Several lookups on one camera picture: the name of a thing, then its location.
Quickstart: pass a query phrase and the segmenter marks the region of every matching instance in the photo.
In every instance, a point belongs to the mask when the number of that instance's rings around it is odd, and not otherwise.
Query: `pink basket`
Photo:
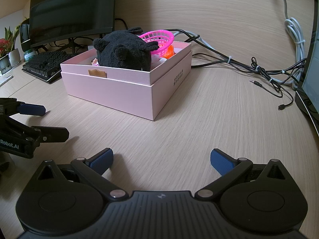
[[[142,38],[145,42],[157,41],[159,43],[159,49],[151,51],[151,54],[157,54],[160,57],[165,54],[168,47],[174,41],[174,35],[170,31],[163,29],[150,31],[139,37]]]

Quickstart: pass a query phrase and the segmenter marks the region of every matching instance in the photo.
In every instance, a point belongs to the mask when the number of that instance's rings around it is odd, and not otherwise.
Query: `plush toy ear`
[[[151,52],[157,49],[159,49],[159,45],[157,41],[151,41],[140,46],[140,50],[144,52]]]
[[[141,34],[143,32],[141,27],[129,28],[127,31],[132,34]]]
[[[105,39],[96,38],[95,40],[93,40],[93,47],[96,50],[102,52],[109,43],[110,42]]]
[[[120,61],[124,61],[126,59],[128,52],[129,50],[123,45],[119,45],[114,49],[114,54]]]

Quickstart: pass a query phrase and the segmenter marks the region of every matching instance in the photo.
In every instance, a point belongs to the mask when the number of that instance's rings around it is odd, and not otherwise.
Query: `silver screw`
[[[197,191],[197,195],[202,197],[202,198],[209,198],[213,195],[214,193],[210,190],[200,190],[200,191]]]
[[[126,192],[124,190],[112,190],[110,192],[111,197],[114,198],[121,198],[123,196],[125,196]]]

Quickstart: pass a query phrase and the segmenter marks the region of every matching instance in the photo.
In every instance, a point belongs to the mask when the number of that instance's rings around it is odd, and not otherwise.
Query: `computer monitor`
[[[307,62],[300,78],[295,100],[297,106],[310,116],[319,135],[319,0],[315,0],[312,37]]]
[[[114,0],[31,0],[31,47],[113,30]]]

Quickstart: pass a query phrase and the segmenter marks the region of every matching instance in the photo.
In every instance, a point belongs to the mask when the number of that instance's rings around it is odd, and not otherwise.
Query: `orange toy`
[[[167,51],[165,52],[165,54],[164,54],[162,57],[164,57],[164,58],[166,58],[166,59],[169,59],[169,58],[171,58],[174,54],[175,54],[175,53],[174,53],[174,47],[173,47],[173,45],[170,45],[170,46],[168,47]]]

